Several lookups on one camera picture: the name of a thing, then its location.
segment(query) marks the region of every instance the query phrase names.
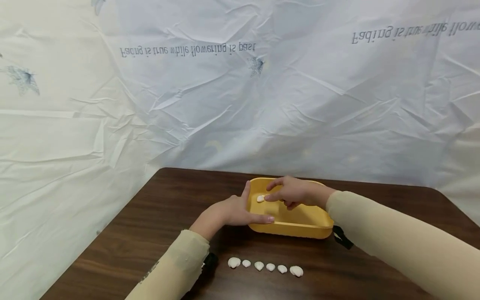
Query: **yellow plastic container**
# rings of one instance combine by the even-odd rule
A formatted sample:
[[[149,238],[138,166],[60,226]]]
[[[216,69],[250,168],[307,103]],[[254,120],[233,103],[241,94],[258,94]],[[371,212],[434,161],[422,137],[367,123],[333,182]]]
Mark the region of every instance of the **yellow plastic container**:
[[[323,209],[317,206],[300,204],[289,211],[282,201],[257,202],[258,196],[266,196],[281,189],[281,186],[277,186],[267,192],[266,187],[273,179],[259,177],[250,181],[251,188],[247,210],[253,214],[272,215],[275,217],[275,222],[272,224],[250,224],[250,228],[257,232],[292,237],[327,238],[332,233],[333,220]]]

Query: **sleeve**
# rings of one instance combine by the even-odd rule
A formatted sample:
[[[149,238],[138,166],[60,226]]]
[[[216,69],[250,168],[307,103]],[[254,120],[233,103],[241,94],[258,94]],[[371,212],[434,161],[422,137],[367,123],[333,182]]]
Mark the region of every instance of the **sleeve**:
[[[333,193],[326,210],[357,247],[425,291],[448,300],[480,299],[480,251],[452,235],[351,192]]]
[[[202,272],[209,244],[184,230],[125,300],[180,300]]]

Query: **row of seashell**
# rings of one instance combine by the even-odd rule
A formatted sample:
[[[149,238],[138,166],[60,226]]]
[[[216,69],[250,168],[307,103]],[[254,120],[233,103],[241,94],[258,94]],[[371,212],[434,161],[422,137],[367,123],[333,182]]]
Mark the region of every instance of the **row of seashell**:
[[[238,257],[230,257],[230,259],[228,260],[228,266],[232,269],[235,269],[236,267],[238,267],[240,265],[240,263],[246,268],[248,268],[250,265],[252,265],[252,263],[249,260],[245,259],[245,260],[241,261],[240,258],[238,258]],[[264,263],[262,263],[262,262],[256,262],[253,265],[255,266],[255,269],[257,269],[258,271],[261,271],[264,268]],[[273,270],[275,270],[275,265],[274,264],[267,264],[266,268],[267,268],[268,271],[273,272]],[[287,267],[280,264],[280,265],[278,265],[277,270],[280,273],[284,274],[284,273],[287,272]],[[292,273],[292,275],[295,275],[296,277],[301,277],[303,275],[303,270],[299,266],[294,265],[294,266],[290,267],[290,273]]]

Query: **plastic sheet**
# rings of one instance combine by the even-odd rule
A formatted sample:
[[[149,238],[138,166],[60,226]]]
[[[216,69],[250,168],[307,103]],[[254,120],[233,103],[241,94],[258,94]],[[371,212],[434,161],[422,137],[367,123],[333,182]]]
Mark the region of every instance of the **plastic sheet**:
[[[480,224],[479,15],[4,1],[0,299],[40,298],[164,166],[430,186]]]

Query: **brown table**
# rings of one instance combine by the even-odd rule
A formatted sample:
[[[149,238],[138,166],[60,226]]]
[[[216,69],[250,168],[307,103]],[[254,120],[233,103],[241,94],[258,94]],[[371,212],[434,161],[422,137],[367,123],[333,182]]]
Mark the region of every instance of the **brown table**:
[[[42,300],[123,300],[179,232],[212,203],[240,194],[259,175],[164,168],[154,175]],[[322,180],[369,197],[480,248],[480,228],[441,193],[423,187]],[[310,240],[225,227],[211,242],[214,276],[202,275],[184,299],[432,299],[395,269],[332,237]],[[300,265],[305,274],[227,266],[231,256]]]

